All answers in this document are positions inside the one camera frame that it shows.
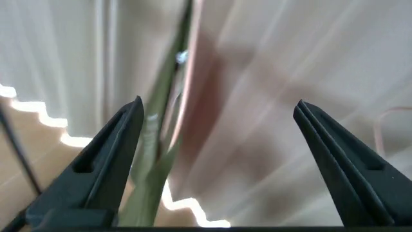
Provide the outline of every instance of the black wire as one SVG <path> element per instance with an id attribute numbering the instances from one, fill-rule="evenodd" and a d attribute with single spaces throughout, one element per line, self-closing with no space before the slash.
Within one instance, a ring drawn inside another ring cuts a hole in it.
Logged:
<path id="1" fill-rule="evenodd" d="M 0 120 L 1 124 L 3 125 L 3 129 L 5 130 L 8 140 L 12 147 L 14 148 L 15 154 L 17 158 L 20 160 L 21 165 L 24 168 L 24 171 L 26 172 L 26 175 L 28 176 L 30 180 L 30 184 L 32 185 L 33 190 L 36 192 L 37 195 L 41 194 L 41 190 L 39 187 L 38 182 L 36 181 L 36 178 L 34 177 L 34 174 L 32 172 L 32 169 L 30 168 L 29 163 L 27 162 L 26 158 L 24 157 L 23 149 L 21 148 L 19 141 L 17 140 L 16 136 L 14 135 L 13 129 L 8 122 L 6 115 L 3 111 L 3 103 L 0 105 Z"/>

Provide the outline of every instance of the floor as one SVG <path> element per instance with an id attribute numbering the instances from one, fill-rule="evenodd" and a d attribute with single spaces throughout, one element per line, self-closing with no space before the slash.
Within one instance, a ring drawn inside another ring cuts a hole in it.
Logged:
<path id="1" fill-rule="evenodd" d="M 64 128 L 51 128 L 39 122 L 38 114 L 17 111 L 10 107 L 11 99 L 0 97 L 33 171 L 42 189 L 77 156 L 82 148 L 67 146 L 60 141 Z M 28 185 L 17 159 L 5 138 L 0 134 L 0 229 L 25 208 L 35 193 Z M 161 204 L 155 226 L 196 226 L 189 209 L 169 211 Z"/>

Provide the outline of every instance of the white backdrop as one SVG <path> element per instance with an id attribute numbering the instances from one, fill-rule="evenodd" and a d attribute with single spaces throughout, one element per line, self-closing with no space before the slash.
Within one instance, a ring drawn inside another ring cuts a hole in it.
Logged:
<path id="1" fill-rule="evenodd" d="M 0 83 L 21 101 L 46 101 L 71 135 L 93 136 L 134 95 L 147 98 L 182 3 L 2 1 Z M 375 149 L 373 123 L 412 106 L 412 2 L 196 6 L 174 199 L 196 197 L 208 219 L 233 226 L 341 224 L 292 112 L 299 99 L 316 104 Z M 411 117 L 381 120 L 381 155 L 409 177 Z"/>

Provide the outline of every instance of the bright light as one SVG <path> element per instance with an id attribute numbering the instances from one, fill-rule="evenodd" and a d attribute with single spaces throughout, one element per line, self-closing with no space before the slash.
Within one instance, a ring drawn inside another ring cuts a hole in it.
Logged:
<path id="1" fill-rule="evenodd" d="M 13 87 L 0 85 L 0 96 L 14 98 L 16 91 Z M 12 99 L 11 107 L 18 111 L 32 112 L 39 114 L 39 121 L 46 126 L 54 128 L 65 128 L 68 125 L 67 119 L 54 119 L 48 116 L 46 111 L 46 104 L 44 102 L 20 102 L 17 99 Z M 67 145 L 76 148 L 84 148 L 87 146 L 92 138 L 87 137 L 71 137 L 66 131 L 62 134 L 60 141 Z M 208 221 L 206 214 L 195 198 L 187 198 L 173 202 L 172 195 L 169 188 L 169 182 L 166 180 L 162 193 L 162 202 L 166 209 L 175 211 L 179 209 L 188 208 L 193 212 L 193 215 L 201 227 L 230 227 L 227 220 Z"/>

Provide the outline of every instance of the pink cord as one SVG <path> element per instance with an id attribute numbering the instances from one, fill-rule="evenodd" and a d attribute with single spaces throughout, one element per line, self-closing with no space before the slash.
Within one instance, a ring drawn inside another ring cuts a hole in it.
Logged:
<path id="1" fill-rule="evenodd" d="M 378 117 L 378 119 L 373 123 L 373 136 L 375 138 L 375 145 L 376 145 L 376 150 L 377 153 L 381 157 L 385 157 L 385 149 L 384 149 L 384 141 L 382 138 L 382 120 L 384 117 L 388 116 L 390 113 L 393 113 L 395 111 L 404 111 L 404 110 L 412 110 L 412 107 L 410 106 L 397 106 L 390 108 L 383 113 L 381 113 Z"/>

